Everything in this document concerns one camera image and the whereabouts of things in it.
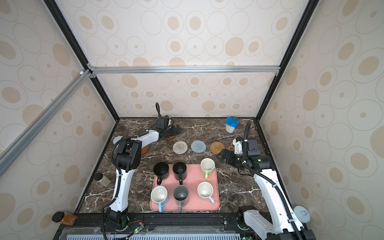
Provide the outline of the rattan coaster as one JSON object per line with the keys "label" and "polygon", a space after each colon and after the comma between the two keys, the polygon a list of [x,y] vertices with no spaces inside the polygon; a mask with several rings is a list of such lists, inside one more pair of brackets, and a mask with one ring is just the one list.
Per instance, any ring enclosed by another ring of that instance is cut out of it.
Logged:
{"label": "rattan coaster", "polygon": [[218,155],[225,148],[225,145],[220,142],[214,142],[210,145],[210,151],[214,155]]}

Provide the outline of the white woven coaster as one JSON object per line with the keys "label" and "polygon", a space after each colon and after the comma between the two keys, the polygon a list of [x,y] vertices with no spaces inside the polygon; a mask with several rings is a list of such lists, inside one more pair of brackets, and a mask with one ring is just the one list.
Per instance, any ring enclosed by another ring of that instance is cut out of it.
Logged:
{"label": "white woven coaster", "polygon": [[184,154],[188,150],[188,145],[184,141],[178,141],[173,145],[173,151],[178,154]]}

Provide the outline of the blue-grey woven coaster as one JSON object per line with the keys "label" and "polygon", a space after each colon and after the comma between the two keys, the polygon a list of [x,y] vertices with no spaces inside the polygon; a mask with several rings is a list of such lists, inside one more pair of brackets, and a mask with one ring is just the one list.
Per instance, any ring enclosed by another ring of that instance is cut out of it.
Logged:
{"label": "blue-grey woven coaster", "polygon": [[206,150],[207,146],[203,141],[194,141],[191,144],[191,150],[195,153],[203,153]]}

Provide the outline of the dark wooden coaster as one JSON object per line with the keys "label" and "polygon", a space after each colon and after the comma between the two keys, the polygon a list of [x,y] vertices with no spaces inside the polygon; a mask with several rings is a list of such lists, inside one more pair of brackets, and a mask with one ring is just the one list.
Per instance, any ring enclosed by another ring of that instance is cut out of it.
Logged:
{"label": "dark wooden coaster", "polygon": [[143,156],[144,154],[146,154],[149,150],[149,145],[145,146],[142,148],[142,151],[141,151],[141,155]]}

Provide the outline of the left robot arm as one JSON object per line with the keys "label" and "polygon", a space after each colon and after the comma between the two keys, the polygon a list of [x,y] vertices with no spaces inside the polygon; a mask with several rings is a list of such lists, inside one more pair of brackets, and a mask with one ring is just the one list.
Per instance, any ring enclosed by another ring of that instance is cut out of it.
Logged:
{"label": "left robot arm", "polygon": [[181,133],[181,128],[173,124],[169,116],[158,116],[155,124],[144,133],[121,137],[114,141],[111,150],[111,162],[116,168],[116,181],[113,199],[106,206],[107,220],[119,227],[128,223],[126,212],[128,210],[128,196],[135,169],[141,162],[142,149],[160,139],[174,137]]}

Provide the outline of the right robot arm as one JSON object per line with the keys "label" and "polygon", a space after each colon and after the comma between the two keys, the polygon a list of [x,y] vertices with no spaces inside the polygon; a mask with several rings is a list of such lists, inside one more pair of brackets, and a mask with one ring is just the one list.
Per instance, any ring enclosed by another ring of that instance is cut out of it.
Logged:
{"label": "right robot arm", "polygon": [[267,220],[254,207],[240,207],[238,226],[252,229],[262,240],[315,240],[311,230],[305,229],[290,206],[281,188],[276,167],[269,156],[237,156],[224,149],[218,154],[219,161],[240,170],[248,170],[266,201],[271,220]]}

